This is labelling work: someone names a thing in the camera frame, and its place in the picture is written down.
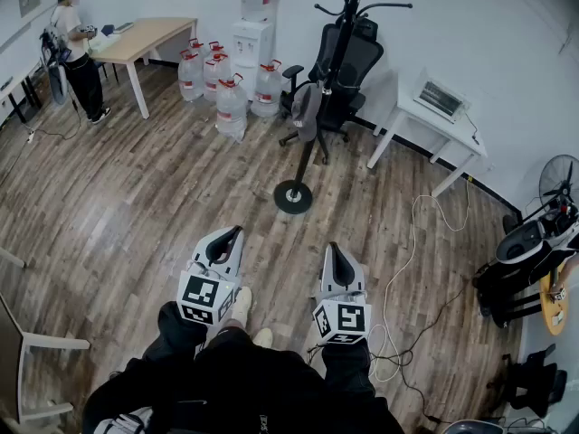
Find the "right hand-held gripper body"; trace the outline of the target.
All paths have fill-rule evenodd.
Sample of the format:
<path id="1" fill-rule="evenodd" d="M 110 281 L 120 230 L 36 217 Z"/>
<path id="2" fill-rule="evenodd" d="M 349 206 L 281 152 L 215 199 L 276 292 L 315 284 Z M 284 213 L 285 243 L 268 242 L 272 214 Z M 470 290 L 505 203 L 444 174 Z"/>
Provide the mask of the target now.
<path id="1" fill-rule="evenodd" d="M 353 282 L 340 287 L 332 276 L 332 241 L 328 244 L 315 295 L 316 306 L 312 317 L 318 330 L 318 345 L 356 344 L 370 332 L 372 307 L 366 303 L 365 274 L 353 255 L 339 247 L 353 268 Z"/>

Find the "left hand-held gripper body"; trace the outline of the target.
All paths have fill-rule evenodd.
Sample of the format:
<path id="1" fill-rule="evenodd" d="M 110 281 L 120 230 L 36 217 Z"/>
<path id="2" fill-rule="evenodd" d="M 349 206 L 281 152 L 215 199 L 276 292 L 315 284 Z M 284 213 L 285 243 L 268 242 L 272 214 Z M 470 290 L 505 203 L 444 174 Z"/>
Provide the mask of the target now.
<path id="1" fill-rule="evenodd" d="M 197 242 L 186 270 L 181 272 L 176 295 L 181 317 L 208 327 L 221 325 L 236 299 L 244 242 L 242 229 L 229 260 L 211 263 L 205 248 L 212 233 Z"/>

